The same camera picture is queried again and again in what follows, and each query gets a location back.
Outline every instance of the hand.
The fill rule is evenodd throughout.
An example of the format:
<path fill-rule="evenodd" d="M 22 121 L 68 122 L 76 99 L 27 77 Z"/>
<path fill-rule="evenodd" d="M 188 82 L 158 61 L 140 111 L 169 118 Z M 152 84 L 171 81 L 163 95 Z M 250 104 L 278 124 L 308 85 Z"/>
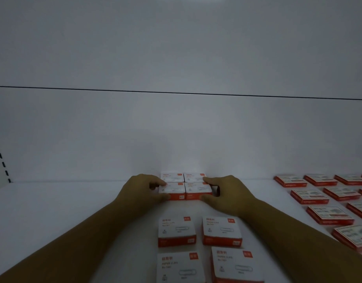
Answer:
<path fill-rule="evenodd" d="M 200 199 L 225 214 L 243 218 L 250 206 L 257 200 L 248 188 L 234 176 L 204 177 L 203 180 L 212 186 L 218 186 L 220 196 L 201 195 Z"/>
<path fill-rule="evenodd" d="M 166 184 L 166 182 L 153 175 L 140 174 L 132 176 L 123 185 L 114 203 L 123 208 L 125 214 L 135 219 L 144 215 L 154 205 L 169 200 L 169 194 L 151 193 L 151 190 Z"/>

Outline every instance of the person's right arm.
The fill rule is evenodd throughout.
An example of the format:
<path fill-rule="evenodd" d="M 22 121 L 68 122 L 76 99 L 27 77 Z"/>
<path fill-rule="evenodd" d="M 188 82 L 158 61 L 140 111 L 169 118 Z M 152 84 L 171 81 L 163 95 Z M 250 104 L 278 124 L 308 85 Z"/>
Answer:
<path fill-rule="evenodd" d="M 295 282 L 362 282 L 361 254 L 256 199 L 234 176 L 204 180 L 219 186 L 220 196 L 201 200 L 247 222 Z"/>

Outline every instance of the person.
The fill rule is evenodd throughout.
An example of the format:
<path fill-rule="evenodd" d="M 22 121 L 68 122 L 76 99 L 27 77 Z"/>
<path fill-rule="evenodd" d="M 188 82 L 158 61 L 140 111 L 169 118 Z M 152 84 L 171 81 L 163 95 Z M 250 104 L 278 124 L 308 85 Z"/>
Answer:
<path fill-rule="evenodd" d="M 234 176 L 204 178 L 220 196 L 202 195 L 213 208 L 244 220 L 273 251 L 295 282 L 362 282 L 362 255 L 255 198 Z M 0 275 L 0 283 L 87 282 L 117 235 L 169 199 L 151 193 L 166 183 L 132 176 L 115 200 Z"/>

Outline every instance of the small cardboard box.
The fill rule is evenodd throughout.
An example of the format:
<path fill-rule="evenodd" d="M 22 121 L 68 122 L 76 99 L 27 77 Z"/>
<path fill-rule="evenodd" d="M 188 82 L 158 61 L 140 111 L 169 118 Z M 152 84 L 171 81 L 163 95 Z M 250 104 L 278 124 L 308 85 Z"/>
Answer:
<path fill-rule="evenodd" d="M 156 283 L 205 283 L 202 258 L 197 251 L 158 254 Z"/>
<path fill-rule="evenodd" d="M 300 204 L 328 204 L 329 199 L 317 190 L 292 190 L 291 197 Z"/>
<path fill-rule="evenodd" d="M 308 174 L 304 176 L 304 179 L 316 187 L 336 186 L 338 184 L 337 180 L 323 174 Z"/>
<path fill-rule="evenodd" d="M 263 283 L 259 263 L 250 251 L 236 248 L 211 247 L 213 283 Z"/>
<path fill-rule="evenodd" d="M 185 200 L 186 191 L 184 183 L 167 183 L 165 187 L 159 187 L 160 194 L 170 194 L 171 201 Z"/>
<path fill-rule="evenodd" d="M 306 212 L 322 225 L 351 225 L 354 219 L 337 206 L 309 206 Z"/>
<path fill-rule="evenodd" d="M 208 183 L 185 183 L 186 200 L 199 200 L 202 194 L 212 195 L 211 186 Z"/>
<path fill-rule="evenodd" d="M 335 228 L 331 235 L 344 245 L 362 252 L 362 225 Z"/>
<path fill-rule="evenodd" d="M 158 246 L 178 246 L 195 244 L 197 235 L 190 217 L 159 219 Z"/>
<path fill-rule="evenodd" d="M 303 180 L 295 175 L 279 175 L 275 176 L 276 180 L 282 187 L 306 187 L 308 184 L 306 180 Z"/>
<path fill-rule="evenodd" d="M 334 179 L 347 186 L 362 186 L 362 177 L 355 174 L 335 175 Z"/>
<path fill-rule="evenodd" d="M 184 173 L 186 183 L 200 183 L 204 182 L 203 177 L 206 176 L 204 173 Z"/>
<path fill-rule="evenodd" d="M 336 201 L 351 201 L 360 198 L 360 193 L 348 187 L 325 187 L 322 191 Z"/>
<path fill-rule="evenodd" d="M 227 217 L 202 217 L 204 245 L 240 247 L 242 237 L 237 219 Z"/>
<path fill-rule="evenodd" d="M 347 203 L 346 208 L 362 218 L 362 203 Z"/>
<path fill-rule="evenodd" d="M 160 174 L 160 179 L 162 179 L 166 183 L 179 183 L 185 181 L 183 173 L 162 172 Z"/>

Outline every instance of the white box top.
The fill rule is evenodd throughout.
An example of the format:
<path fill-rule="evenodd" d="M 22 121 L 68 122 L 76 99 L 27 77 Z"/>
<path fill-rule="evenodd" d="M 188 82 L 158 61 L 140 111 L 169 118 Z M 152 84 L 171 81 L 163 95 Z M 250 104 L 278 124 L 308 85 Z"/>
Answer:
<path fill-rule="evenodd" d="M 262 269 L 250 251 L 211 247 L 215 276 L 222 279 L 264 281 Z"/>
<path fill-rule="evenodd" d="M 185 190 L 189 194 L 212 192 L 211 186 L 207 183 L 185 183 Z"/>
<path fill-rule="evenodd" d="M 318 183 L 338 182 L 337 180 L 330 178 L 324 174 L 307 174 L 306 176 L 310 177 L 312 180 Z"/>
<path fill-rule="evenodd" d="M 174 173 L 174 172 L 161 172 L 160 179 L 162 179 L 167 183 L 177 183 L 185 181 L 183 173 Z"/>
<path fill-rule="evenodd" d="M 352 217 L 337 206 L 309 206 L 321 219 L 346 220 Z"/>
<path fill-rule="evenodd" d="M 158 254 L 156 283 L 205 283 L 202 258 L 198 252 Z"/>
<path fill-rule="evenodd" d="M 195 234 L 194 223 L 188 216 L 159 219 L 159 238 L 183 237 Z"/>
<path fill-rule="evenodd" d="M 356 174 L 337 175 L 348 182 L 362 182 L 362 176 Z"/>
<path fill-rule="evenodd" d="M 160 194 L 184 194 L 184 183 L 167 183 L 165 187 L 159 187 Z"/>
<path fill-rule="evenodd" d="M 203 232 L 207 236 L 241 238 L 237 219 L 228 217 L 202 217 Z"/>
<path fill-rule="evenodd" d="M 335 228 L 335 230 L 355 246 L 362 247 L 362 225 L 345 226 L 342 228 Z"/>
<path fill-rule="evenodd" d="M 185 182 L 189 183 L 203 182 L 204 176 L 206 176 L 204 173 L 184 173 Z"/>
<path fill-rule="evenodd" d="M 325 195 L 323 195 L 317 190 L 292 190 L 292 191 L 295 192 L 302 199 L 308 199 L 308 200 L 328 199 Z"/>
<path fill-rule="evenodd" d="M 295 175 L 277 175 L 284 183 L 307 183 L 306 180 Z"/>
<path fill-rule="evenodd" d="M 325 189 L 336 194 L 338 197 L 360 195 L 360 193 L 350 189 L 349 187 L 325 187 Z"/>

